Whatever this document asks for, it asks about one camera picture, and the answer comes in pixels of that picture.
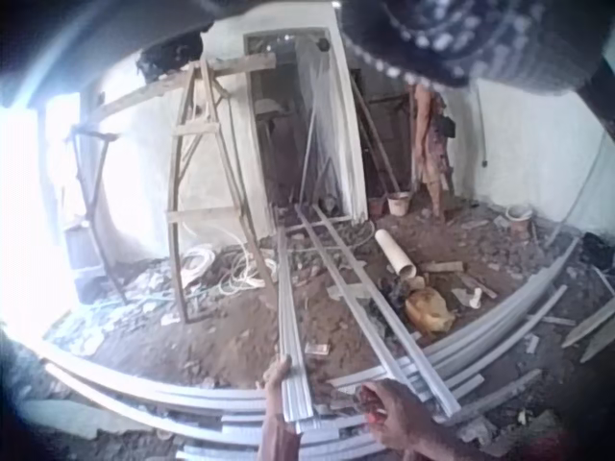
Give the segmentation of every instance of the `white wall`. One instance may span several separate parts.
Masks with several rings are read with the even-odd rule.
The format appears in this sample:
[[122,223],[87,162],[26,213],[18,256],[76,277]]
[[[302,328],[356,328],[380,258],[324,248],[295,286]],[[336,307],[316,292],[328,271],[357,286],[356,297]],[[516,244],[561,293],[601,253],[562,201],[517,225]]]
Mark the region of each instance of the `white wall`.
[[528,203],[539,215],[559,221],[601,152],[569,224],[615,234],[615,146],[610,139],[603,142],[602,126],[576,93],[540,96],[479,82],[472,91],[448,90],[445,99],[458,123],[451,152],[459,193],[499,206]]
[[[366,201],[362,176],[357,120],[346,67],[344,48],[337,29],[334,10],[328,3],[280,3],[255,8],[246,14],[216,22],[203,35],[204,54],[208,60],[232,59],[245,54],[245,36],[263,31],[322,28],[332,42],[332,57],[336,76],[341,82],[342,94],[338,105],[346,119],[345,129],[340,130],[337,155],[342,172],[342,189],[346,188],[346,209],[358,218],[366,215]],[[267,207],[256,123],[246,74],[235,74],[219,79],[220,84],[232,94],[234,131],[239,153],[239,167],[246,187],[248,204],[252,210],[258,237],[273,232],[273,223]],[[116,65],[102,80],[99,90],[106,100],[112,101],[143,85],[136,74],[135,57]],[[108,203],[110,227],[106,246],[115,260],[134,261],[145,257],[168,255],[167,226],[164,213],[167,209],[167,185],[171,153],[171,131],[175,125],[181,91],[124,110],[102,123],[101,130],[119,133],[112,143],[104,173],[104,191]],[[218,108],[227,149],[237,164],[228,106],[223,102]],[[188,174],[180,191],[181,209],[229,206],[230,194],[213,136],[206,136],[194,155]],[[236,243],[226,233],[208,227],[211,221],[186,223],[180,232],[181,248],[209,242],[215,246]],[[230,231],[243,240],[235,220],[213,223]]]

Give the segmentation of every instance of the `hand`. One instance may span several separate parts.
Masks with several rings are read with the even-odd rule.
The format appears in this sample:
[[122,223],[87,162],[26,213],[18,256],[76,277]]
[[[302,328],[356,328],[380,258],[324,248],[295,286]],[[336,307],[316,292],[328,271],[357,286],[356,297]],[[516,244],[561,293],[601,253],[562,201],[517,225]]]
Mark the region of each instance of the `hand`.
[[385,418],[380,412],[367,415],[369,430],[381,444],[390,449],[420,452],[436,438],[439,427],[427,408],[402,383],[384,379],[363,386],[380,399],[386,413]]

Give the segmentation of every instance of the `dirt floor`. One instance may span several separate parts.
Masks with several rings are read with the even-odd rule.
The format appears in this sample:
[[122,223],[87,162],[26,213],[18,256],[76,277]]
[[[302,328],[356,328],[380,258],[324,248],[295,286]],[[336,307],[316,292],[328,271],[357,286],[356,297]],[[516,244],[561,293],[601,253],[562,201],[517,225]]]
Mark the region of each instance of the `dirt floor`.
[[[377,229],[389,230],[415,263],[461,260],[468,274],[499,294],[496,301],[483,297],[482,307],[474,310],[463,307],[451,293],[452,288],[464,287],[457,276],[431,276],[429,285],[445,298],[449,310],[456,316],[452,331],[483,315],[513,293],[531,274],[551,264],[572,240],[570,235],[562,234],[548,251],[543,252],[534,240],[518,241],[508,230],[498,228],[493,222],[498,213],[487,206],[462,201],[450,204],[449,221],[443,224],[431,218],[426,204],[416,199],[408,216],[385,216],[375,224]],[[470,229],[481,221],[486,222]],[[338,228],[349,244],[361,243],[371,234],[369,225],[354,229],[342,224]],[[543,239],[547,231],[538,227],[537,233],[538,238]],[[327,287],[333,285],[332,279],[317,253],[309,250],[310,246],[309,239],[300,231],[290,236],[295,307],[303,342],[331,347],[327,356],[307,357],[312,379],[315,376],[318,380],[344,376],[377,365],[377,358],[345,303],[330,299]],[[332,253],[346,281],[356,282],[341,255]],[[373,280],[381,283],[382,279],[394,279],[373,238],[358,246],[355,255],[366,261],[366,270]],[[554,316],[581,321],[610,297],[597,275],[578,261],[578,250],[555,285],[561,283],[569,288],[551,312]],[[193,310],[205,313],[205,320],[188,326],[181,323],[163,326],[163,317],[175,315],[170,302],[141,303],[132,308],[113,304],[86,309],[63,319],[48,339],[69,351],[82,351],[86,348],[85,337],[99,338],[92,341],[100,342],[102,332],[104,340],[89,357],[96,363],[169,383],[199,386],[214,382],[217,387],[254,388],[275,356],[278,343],[277,313],[267,304],[262,290],[243,291],[214,302],[205,300]],[[521,341],[483,372],[486,382],[462,403],[488,394],[532,369],[541,368],[545,374],[538,384],[488,414],[488,418],[502,428],[516,425],[521,409],[526,409],[530,416],[537,416],[546,408],[555,408],[564,419],[578,421],[573,403],[579,398],[570,399],[571,390],[577,388],[573,383],[587,380],[595,383],[599,377],[604,377],[604,370],[611,376],[613,366],[609,365],[612,360],[608,358],[613,357],[615,348],[611,346],[580,366],[578,360],[587,340],[562,350],[559,345],[569,330],[540,323],[533,331],[540,337],[536,353],[526,353],[526,343]],[[419,344],[425,346],[441,336],[424,337]],[[403,355],[394,340],[387,342],[396,355]],[[19,366],[11,377],[11,387],[19,399],[78,399],[47,377],[31,354],[24,351],[18,354]],[[153,434],[101,434],[93,442],[62,434],[50,438],[65,459],[75,460],[172,458],[183,441],[178,437],[160,440]]]

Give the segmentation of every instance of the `finger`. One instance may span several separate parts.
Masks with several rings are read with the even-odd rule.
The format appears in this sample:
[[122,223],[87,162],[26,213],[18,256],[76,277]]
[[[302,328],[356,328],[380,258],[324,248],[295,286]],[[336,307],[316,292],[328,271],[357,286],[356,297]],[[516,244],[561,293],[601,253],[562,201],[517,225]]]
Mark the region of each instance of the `finger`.
[[282,380],[288,374],[291,365],[290,355],[284,355],[275,362],[268,371],[268,378],[265,387],[273,388],[282,385]]
[[384,437],[384,425],[380,423],[368,423],[367,428],[374,436],[376,441],[382,443],[382,438]]
[[384,407],[391,406],[394,403],[396,392],[391,387],[388,379],[364,382],[363,386],[376,394]]

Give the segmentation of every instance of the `pvc pipe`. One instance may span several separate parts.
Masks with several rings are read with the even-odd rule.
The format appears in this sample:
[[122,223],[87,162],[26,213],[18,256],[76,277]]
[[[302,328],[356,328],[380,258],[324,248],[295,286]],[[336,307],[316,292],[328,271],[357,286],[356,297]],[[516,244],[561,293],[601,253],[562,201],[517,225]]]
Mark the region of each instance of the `pvc pipe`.
[[374,236],[398,276],[403,279],[412,279],[416,276],[416,266],[388,231],[377,230]]

